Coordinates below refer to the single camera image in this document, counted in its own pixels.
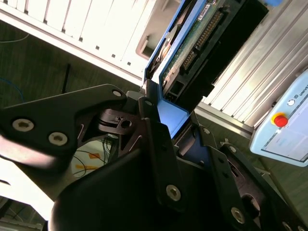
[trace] red emergency stop button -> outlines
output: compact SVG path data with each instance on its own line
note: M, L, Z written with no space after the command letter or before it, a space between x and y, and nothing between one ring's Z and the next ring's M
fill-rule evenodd
M288 118L284 115L279 115L274 118L274 124L280 128L286 126L288 124Z

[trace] screw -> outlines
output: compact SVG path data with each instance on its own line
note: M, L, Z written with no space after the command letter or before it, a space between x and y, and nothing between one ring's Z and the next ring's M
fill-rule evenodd
M239 222L240 224L245 224L245 217L238 208L232 207L231 213L237 222Z
M150 105L150 106L153 105L153 104L152 104L150 101L148 101L148 100L146 100L145 103L146 103L147 105Z
M12 124L17 131L27 132L34 128L34 124L28 119L17 119Z
M203 128L203 131L204 131L207 135L210 134L210 131L209 131L207 128Z
M166 187L166 192L168 197L170 197L173 201L179 201L181 199L181 192L172 184Z
M117 90L113 90L112 93L115 95L115 96L121 96L122 93L117 91Z
M67 143L67 136L61 132L53 132L49 135L48 140L54 145L63 146Z
M229 148L230 148L231 152L236 153L236 149L234 147L229 146Z
M284 221L283 221L282 224L283 224L283 226L284 226L284 228L285 228L286 230L292 231L291 227L288 225L287 222L284 222Z

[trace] circuit board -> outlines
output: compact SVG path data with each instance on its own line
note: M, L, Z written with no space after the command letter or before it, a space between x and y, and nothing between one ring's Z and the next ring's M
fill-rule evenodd
M182 65L187 70L192 60L197 56L195 49L201 49L211 32L222 18L223 13L219 11L225 0L219 0L215 3L207 3L201 11L198 19L186 36L184 42L178 49L177 53L171 60L166 71L163 74L162 81L170 80L170 76L174 74Z

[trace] blue cable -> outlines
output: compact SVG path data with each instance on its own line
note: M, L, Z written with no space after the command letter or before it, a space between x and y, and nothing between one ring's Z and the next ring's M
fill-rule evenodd
M21 90L20 90L15 84L13 84L11 81L8 81L8 80L3 79L3 78L0 78L0 80L3 81L3 82L6 82L7 84L9 84L9 85L11 85L11 86L13 86L13 87L18 91L18 93L20 94L20 97L21 97L22 102L23 102L23 103L25 102L24 96L23 96Z

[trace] floor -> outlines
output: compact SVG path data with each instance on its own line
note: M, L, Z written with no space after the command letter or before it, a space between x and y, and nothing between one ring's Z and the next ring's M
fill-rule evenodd
M25 35L23 31L0 21L0 41L19 39ZM139 89L132 83L29 36L16 43L0 43L0 107L22 102L18 91L5 80L21 90L25 102L61 94L68 64L71 69L67 92L105 83L117 85L124 92ZM199 122L213 132L217 143L228 138L230 143L245 153L254 166L263 168L258 160L259 156L250 153L249 140L204 118L199 118ZM308 223L308 168L264 160L291 198L302 219Z

